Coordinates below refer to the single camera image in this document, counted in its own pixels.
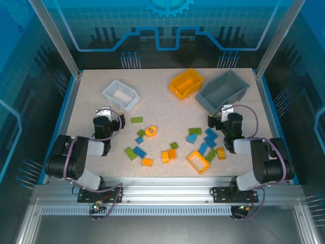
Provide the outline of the aluminium frame post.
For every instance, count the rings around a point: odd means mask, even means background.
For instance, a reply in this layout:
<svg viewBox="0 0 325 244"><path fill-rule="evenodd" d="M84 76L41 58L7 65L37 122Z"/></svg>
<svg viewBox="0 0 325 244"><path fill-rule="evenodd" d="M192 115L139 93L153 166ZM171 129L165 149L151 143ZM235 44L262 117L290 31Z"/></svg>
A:
<svg viewBox="0 0 325 244"><path fill-rule="evenodd" d="M67 68L74 76L74 78L79 78L79 69L65 44L59 30L57 29L51 15L49 14L47 8L45 7L42 0L28 0L39 20L41 21L43 27L45 28L48 36L52 40L54 46L59 52L62 60L66 64Z"/></svg>
<svg viewBox="0 0 325 244"><path fill-rule="evenodd" d="M264 56L262 57L257 70L256 77L257 79L261 79L264 72L266 71L268 65L273 59L276 51L280 47L282 41L286 37L289 29L291 28L294 20L296 19L298 13L300 12L303 4L306 0L292 0L292 4L288 8L281 24L279 25L269 47L267 48Z"/></svg>

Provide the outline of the metal base panel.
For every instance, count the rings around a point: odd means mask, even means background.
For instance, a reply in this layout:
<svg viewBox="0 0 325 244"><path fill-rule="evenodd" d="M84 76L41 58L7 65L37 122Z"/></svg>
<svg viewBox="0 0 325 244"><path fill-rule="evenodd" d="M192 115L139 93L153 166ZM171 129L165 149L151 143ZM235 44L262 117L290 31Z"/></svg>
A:
<svg viewBox="0 0 325 244"><path fill-rule="evenodd" d="M230 217L41 216L18 244L323 244L291 210L263 210L244 222Z"/></svg>

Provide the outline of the yellow plastic bin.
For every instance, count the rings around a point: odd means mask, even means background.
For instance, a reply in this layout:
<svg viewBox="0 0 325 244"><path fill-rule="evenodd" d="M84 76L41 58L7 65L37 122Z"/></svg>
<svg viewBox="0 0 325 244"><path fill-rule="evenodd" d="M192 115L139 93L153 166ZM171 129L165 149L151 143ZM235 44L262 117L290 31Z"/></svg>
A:
<svg viewBox="0 0 325 244"><path fill-rule="evenodd" d="M179 99L188 98L191 94L200 90L204 77L197 71L190 68L173 78L169 85L169 90Z"/></svg>

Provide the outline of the white plastic bin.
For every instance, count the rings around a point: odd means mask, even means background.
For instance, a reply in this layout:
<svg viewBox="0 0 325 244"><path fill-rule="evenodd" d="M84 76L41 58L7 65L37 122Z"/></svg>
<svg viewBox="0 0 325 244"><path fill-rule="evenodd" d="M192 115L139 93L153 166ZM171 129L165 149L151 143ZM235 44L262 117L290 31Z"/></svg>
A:
<svg viewBox="0 0 325 244"><path fill-rule="evenodd" d="M114 104L125 112L130 112L141 99L135 89L119 80L113 80L102 91L102 94L109 103Z"/></svg>

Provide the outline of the grey plastic bin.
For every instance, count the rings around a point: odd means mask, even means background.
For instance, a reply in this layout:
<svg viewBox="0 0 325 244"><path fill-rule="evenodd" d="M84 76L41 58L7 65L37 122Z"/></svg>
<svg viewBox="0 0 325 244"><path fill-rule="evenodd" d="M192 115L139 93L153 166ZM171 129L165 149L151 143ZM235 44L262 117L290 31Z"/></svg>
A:
<svg viewBox="0 0 325 244"><path fill-rule="evenodd" d="M208 113L216 115L223 105L240 101L248 88L250 85L245 80L228 70L202 86L196 100Z"/></svg>

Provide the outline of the yellow lego window frame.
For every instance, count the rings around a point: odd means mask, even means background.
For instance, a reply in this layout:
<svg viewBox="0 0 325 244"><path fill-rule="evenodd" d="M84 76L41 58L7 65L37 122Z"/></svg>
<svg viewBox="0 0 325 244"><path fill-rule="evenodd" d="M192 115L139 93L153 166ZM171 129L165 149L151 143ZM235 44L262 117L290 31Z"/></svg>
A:
<svg viewBox="0 0 325 244"><path fill-rule="evenodd" d="M193 151L186 160L198 174L203 174L210 168L210 163L197 150Z"/></svg>

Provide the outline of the aluminium mounting rail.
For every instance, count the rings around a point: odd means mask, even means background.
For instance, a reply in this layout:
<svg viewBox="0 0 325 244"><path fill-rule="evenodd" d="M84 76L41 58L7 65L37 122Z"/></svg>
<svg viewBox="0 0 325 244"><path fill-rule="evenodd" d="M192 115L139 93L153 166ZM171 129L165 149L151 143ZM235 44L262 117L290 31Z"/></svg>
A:
<svg viewBox="0 0 325 244"><path fill-rule="evenodd" d="M123 184L121 205L213 205L212 187L228 187L230 177L106 177L107 186ZM77 204L72 185L50 178L46 185L35 186L30 205ZM306 205L301 185L278 184L258 191L266 206Z"/></svg>

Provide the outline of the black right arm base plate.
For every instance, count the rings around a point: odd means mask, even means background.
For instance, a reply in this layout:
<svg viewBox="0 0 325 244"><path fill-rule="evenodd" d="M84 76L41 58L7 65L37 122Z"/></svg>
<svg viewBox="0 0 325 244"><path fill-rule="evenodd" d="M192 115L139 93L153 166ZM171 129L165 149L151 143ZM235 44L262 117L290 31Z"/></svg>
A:
<svg viewBox="0 0 325 244"><path fill-rule="evenodd" d="M258 203L258 195L254 191L232 190L230 187L212 187L209 193L214 203Z"/></svg>

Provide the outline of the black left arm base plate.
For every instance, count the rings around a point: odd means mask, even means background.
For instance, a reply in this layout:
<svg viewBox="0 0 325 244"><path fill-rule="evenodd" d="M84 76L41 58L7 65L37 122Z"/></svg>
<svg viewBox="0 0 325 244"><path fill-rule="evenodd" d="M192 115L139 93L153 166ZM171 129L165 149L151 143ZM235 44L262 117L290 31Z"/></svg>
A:
<svg viewBox="0 0 325 244"><path fill-rule="evenodd" d="M117 198L116 203L122 202L123 188L119 191L120 187L104 193L93 193L86 190L79 190L77 202L78 203L95 203L98 200L102 200L103 203L113 203Z"/></svg>

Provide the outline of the small LED connector board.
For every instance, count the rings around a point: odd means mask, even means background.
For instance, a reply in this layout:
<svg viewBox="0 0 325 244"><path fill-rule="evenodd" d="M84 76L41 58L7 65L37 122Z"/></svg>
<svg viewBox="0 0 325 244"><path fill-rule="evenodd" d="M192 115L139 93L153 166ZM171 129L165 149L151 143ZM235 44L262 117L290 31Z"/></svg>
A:
<svg viewBox="0 0 325 244"><path fill-rule="evenodd" d="M238 207L235 207L235 209L233 210L233 212L234 213L248 212L252 207L254 207L253 204L246 204L246 205L238 206Z"/></svg>
<svg viewBox="0 0 325 244"><path fill-rule="evenodd" d="M101 201L101 200L96 201L92 205L92 207L90 209L90 213L91 214L96 214L96 213L104 211L106 208L104 206L102 206L102 203L103 203L103 201Z"/></svg>

